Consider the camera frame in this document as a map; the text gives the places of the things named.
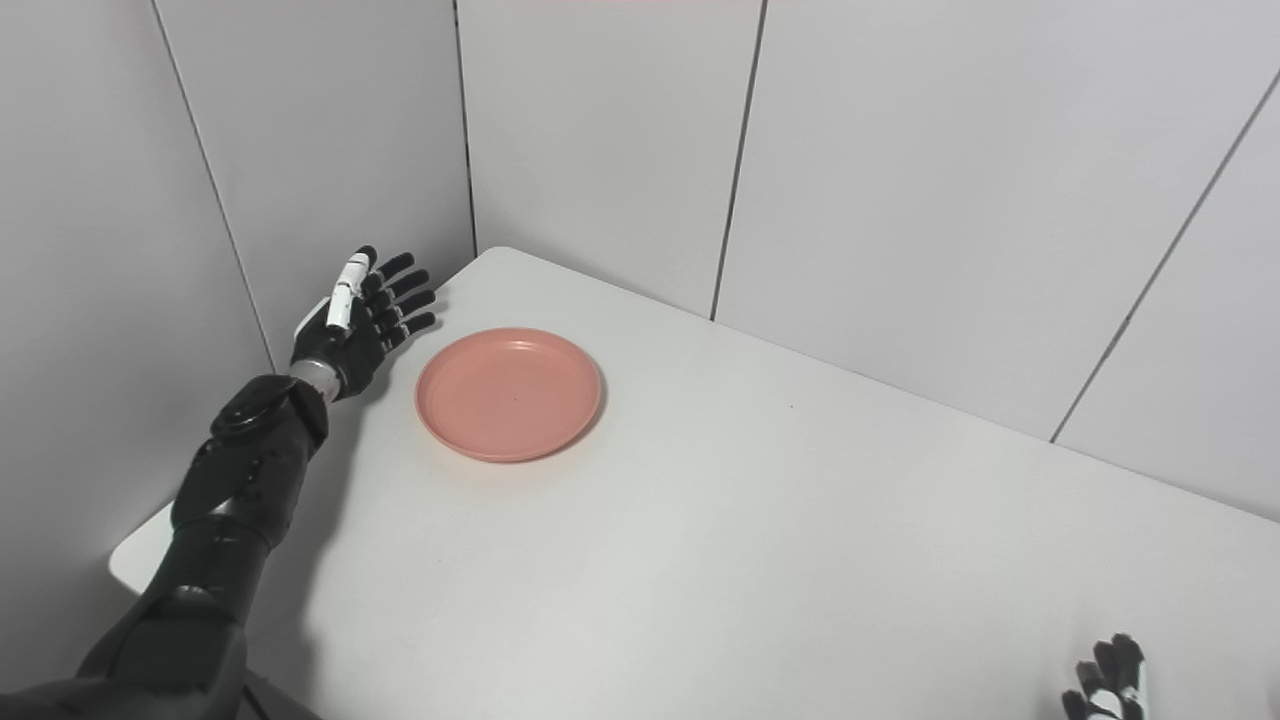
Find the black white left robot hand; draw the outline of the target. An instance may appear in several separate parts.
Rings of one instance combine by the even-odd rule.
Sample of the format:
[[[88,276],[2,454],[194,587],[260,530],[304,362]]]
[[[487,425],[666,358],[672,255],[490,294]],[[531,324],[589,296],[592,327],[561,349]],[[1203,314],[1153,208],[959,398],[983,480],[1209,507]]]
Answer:
[[[287,374],[328,404],[361,395],[390,354],[436,324],[429,286],[411,252],[380,263],[375,247],[362,246],[294,329]]]

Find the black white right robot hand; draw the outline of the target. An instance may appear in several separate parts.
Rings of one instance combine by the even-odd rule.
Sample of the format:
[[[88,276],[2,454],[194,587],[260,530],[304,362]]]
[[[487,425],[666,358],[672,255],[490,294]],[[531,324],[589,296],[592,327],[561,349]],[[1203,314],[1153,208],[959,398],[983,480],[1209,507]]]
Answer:
[[[1146,656],[1133,637],[1098,641],[1075,666],[1076,687],[1061,693],[1066,719],[1148,719]]]

